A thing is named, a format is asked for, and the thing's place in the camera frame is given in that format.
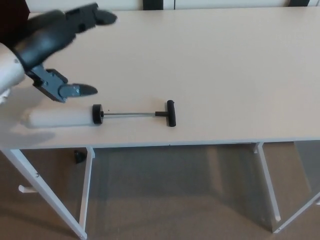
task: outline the metal rod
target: metal rod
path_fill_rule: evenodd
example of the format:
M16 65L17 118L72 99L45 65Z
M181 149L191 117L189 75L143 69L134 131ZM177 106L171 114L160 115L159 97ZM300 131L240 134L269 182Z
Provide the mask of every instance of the metal rod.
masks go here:
M154 112L104 113L103 116L155 116Z

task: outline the white table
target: white table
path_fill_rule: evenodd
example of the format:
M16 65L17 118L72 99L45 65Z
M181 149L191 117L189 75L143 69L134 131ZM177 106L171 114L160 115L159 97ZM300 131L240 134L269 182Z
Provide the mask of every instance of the white table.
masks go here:
M99 127L28 129L21 124L26 111L63 107L28 79L0 108L1 151L86 239L93 148L257 143L272 217L279 221L262 145L320 140L320 8L116 14L117 24L79 35L46 61L46 67L70 82L99 90L69 99L65 106L102 104L110 113L154 112L172 99L176 127L167 127L164 118L134 117L106 119ZM89 153L80 224L20 151L71 147L86 147Z

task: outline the table frame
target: table frame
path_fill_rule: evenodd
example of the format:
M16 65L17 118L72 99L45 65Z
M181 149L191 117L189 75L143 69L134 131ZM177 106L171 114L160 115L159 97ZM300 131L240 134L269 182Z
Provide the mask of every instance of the table frame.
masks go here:
M320 189L316 195L310 197L306 203L302 204L298 211L294 212L291 217L281 222L281 216L278 208L278 203L272 183L272 179L268 170L268 165L263 150L263 142L257 142L254 146L253 152L257 154L257 160L260 163L265 180L264 190L267 195L267 202L269 207L270 219L275 222L272 227L273 233L279 233L289 223L296 219L313 203L320 204ZM31 165L28 159L24 156L20 149L1 149L7 159L16 167L16 169L29 181L32 187L19 186L19 191L22 193L39 193L44 200L55 210L55 212L63 219L63 221L73 230L73 232L81 239L87 239L86 233L86 220L90 192L90 180L92 163L95 158L94 149L91 146L86 147L87 157L84 173L84 182L82 190L82 200L80 208L80 217L77 221L74 216L69 212L61 200L55 195L51 188L47 185L44 179Z

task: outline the black handle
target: black handle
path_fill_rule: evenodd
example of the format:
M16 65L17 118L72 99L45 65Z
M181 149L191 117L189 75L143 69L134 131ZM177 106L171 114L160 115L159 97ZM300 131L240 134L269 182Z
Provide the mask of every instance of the black handle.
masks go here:
M176 126L176 111L175 111L175 102L172 100L168 100L166 102L167 111L156 111L156 117L166 117L168 121L169 127Z

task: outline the table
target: table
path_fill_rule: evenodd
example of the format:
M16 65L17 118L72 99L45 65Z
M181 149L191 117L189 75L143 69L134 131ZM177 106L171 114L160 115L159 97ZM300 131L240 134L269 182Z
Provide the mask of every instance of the table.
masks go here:
M172 99L176 127L167 127L164 118L133 117L106 119L98 127L28 129L21 122L27 111L64 106L27 79L0 109L1 151L86 239L93 148L256 143L272 217L280 221L263 143L320 140L320 9L116 14L117 24L78 35L45 62L70 82L88 83L99 91L69 99L65 106L102 104L110 113L154 112ZM71 147L88 150L79 223L20 151Z

